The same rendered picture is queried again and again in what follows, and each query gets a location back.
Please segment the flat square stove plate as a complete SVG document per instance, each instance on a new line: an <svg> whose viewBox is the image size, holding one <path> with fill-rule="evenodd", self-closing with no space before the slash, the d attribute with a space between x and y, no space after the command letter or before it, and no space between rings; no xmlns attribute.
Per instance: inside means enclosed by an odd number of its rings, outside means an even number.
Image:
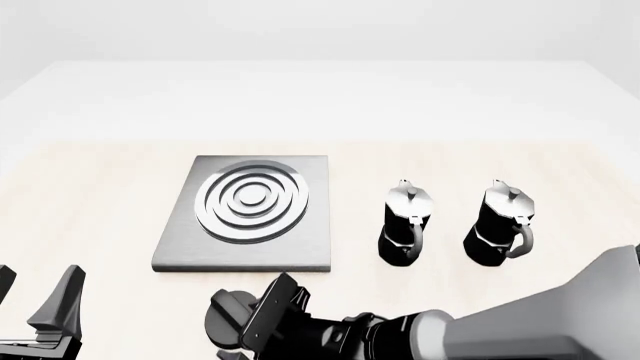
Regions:
<svg viewBox="0 0 640 360"><path fill-rule="evenodd" d="M155 272L330 272L325 155L198 155Z"/></svg>

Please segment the round black stove knob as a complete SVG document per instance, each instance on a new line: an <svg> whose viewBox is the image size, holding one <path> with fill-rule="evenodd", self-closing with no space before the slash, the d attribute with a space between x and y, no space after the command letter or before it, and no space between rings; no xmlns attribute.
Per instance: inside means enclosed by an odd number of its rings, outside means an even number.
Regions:
<svg viewBox="0 0 640 360"><path fill-rule="evenodd" d="M209 340L224 350L237 350L240 333L253 312L255 296L245 291L218 290L211 296L205 316L205 332Z"/></svg>

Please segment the black moka pot, silver lid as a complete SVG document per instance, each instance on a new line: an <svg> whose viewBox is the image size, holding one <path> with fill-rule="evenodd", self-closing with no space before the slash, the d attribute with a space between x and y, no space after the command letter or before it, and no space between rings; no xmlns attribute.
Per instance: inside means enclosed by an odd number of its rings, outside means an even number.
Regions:
<svg viewBox="0 0 640 360"><path fill-rule="evenodd" d="M411 266L424 245L424 230L433 212L433 200L423 188L401 179L385 199L384 225L378 254L392 266Z"/></svg>
<svg viewBox="0 0 640 360"><path fill-rule="evenodd" d="M519 188L495 179L484 192L478 218L463 241L465 253L487 267L529 254L534 246L530 227L534 215L534 200Z"/></svg>

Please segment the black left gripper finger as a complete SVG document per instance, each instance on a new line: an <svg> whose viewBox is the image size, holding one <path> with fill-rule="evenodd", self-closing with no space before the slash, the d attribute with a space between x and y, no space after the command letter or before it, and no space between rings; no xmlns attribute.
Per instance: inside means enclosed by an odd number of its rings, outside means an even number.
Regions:
<svg viewBox="0 0 640 360"><path fill-rule="evenodd" d="M28 320L37 334L81 334L80 310L86 272L66 269L48 299Z"/></svg>
<svg viewBox="0 0 640 360"><path fill-rule="evenodd" d="M7 296L16 279L16 272L9 266L0 265L0 297Z"/></svg>

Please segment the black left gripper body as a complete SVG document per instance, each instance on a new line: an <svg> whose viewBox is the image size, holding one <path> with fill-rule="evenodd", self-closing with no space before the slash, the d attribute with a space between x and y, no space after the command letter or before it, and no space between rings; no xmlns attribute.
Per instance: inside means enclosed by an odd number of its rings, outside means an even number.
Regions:
<svg viewBox="0 0 640 360"><path fill-rule="evenodd" d="M0 360L76 360L82 330L43 332L35 339L0 340Z"/></svg>

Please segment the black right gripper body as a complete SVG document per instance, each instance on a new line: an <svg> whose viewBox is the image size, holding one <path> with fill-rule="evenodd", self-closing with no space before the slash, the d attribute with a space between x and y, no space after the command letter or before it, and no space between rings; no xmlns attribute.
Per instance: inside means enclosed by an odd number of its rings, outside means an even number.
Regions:
<svg viewBox="0 0 640 360"><path fill-rule="evenodd" d="M286 321L303 321L311 317L306 311L311 294L305 287L297 287L285 311Z"/></svg>

